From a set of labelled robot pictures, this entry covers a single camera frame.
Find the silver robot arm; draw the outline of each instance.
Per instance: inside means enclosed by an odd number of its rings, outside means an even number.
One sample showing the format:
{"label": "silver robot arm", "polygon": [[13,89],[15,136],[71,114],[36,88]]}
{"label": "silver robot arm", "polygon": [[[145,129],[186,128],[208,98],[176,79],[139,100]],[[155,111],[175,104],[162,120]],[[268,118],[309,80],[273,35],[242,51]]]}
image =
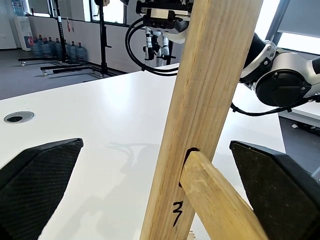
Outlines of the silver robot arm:
{"label": "silver robot arm", "polygon": [[[183,43],[193,2],[138,0],[136,12],[143,17],[144,26],[163,33],[174,42]],[[254,34],[239,81],[269,106],[289,110],[308,101],[320,102],[320,58],[308,61],[295,53],[284,52],[274,43],[263,41]]]}

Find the wood grain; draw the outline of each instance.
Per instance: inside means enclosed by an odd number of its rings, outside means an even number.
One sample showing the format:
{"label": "wood grain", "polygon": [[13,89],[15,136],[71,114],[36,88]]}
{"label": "wood grain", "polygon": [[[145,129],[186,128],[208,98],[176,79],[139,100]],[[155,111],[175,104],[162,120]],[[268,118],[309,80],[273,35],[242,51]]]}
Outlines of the wood grain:
{"label": "wood grain", "polygon": [[195,1],[140,240],[187,239],[195,211],[179,187],[184,158],[192,147],[213,158],[261,5]]}
{"label": "wood grain", "polygon": [[190,153],[180,183],[211,239],[268,239],[248,204],[202,152]]}

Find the gray floor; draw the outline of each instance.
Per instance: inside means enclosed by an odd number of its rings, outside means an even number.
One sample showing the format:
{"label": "gray floor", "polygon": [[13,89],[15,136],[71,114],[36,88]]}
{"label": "gray floor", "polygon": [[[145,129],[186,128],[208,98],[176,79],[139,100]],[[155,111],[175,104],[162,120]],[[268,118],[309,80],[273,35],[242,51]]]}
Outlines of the gray floor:
{"label": "gray floor", "polygon": [[52,71],[48,71],[48,76],[44,76],[40,67],[54,64],[45,61],[28,61],[24,67],[21,67],[18,57],[32,57],[32,55],[22,50],[0,51],[0,100],[98,78],[92,75],[90,70],[63,74],[53,74]]}
{"label": "gray floor", "polygon": [[[44,76],[40,67],[53,64],[29,61],[21,67],[17,58],[28,56],[30,52],[22,50],[0,51],[0,100],[97,79],[89,70],[64,74],[48,72],[48,76]],[[305,170],[313,173],[320,166],[320,137],[292,128],[294,123],[280,117],[285,150]]]}
{"label": "gray floor", "polygon": [[313,173],[320,167],[320,136],[292,128],[295,121],[283,117],[279,119],[286,153],[303,169]]}

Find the table surface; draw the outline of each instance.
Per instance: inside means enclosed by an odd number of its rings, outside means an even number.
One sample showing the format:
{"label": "table surface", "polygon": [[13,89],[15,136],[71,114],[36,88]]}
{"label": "table surface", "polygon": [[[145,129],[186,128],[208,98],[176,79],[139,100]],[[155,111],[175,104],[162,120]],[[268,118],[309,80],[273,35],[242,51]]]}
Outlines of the table surface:
{"label": "table surface", "polygon": [[[175,77],[135,72],[0,101],[1,119],[35,113],[21,124],[0,121],[0,168],[26,148],[83,139],[64,197],[40,240],[139,239],[174,83]],[[240,84],[233,100],[247,111],[270,109]],[[285,152],[277,114],[229,111],[219,139],[213,164],[247,201],[231,140]],[[197,216],[191,229],[198,240],[210,239]]]}
{"label": "table surface", "polygon": [[320,103],[318,102],[308,102],[301,106],[297,106],[292,109],[292,112],[320,120]]}

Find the wooden post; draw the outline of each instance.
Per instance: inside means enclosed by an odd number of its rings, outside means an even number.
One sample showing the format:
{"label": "wooden post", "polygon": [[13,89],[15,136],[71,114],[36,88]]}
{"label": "wooden post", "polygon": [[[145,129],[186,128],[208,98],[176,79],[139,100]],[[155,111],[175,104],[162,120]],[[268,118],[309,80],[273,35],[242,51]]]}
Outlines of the wooden post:
{"label": "wooden post", "polygon": [[190,153],[180,183],[211,239],[268,239],[248,204],[202,152]]}
{"label": "wooden post", "polygon": [[187,150],[212,160],[262,0],[196,0],[140,240],[186,240],[195,211],[179,187]]}

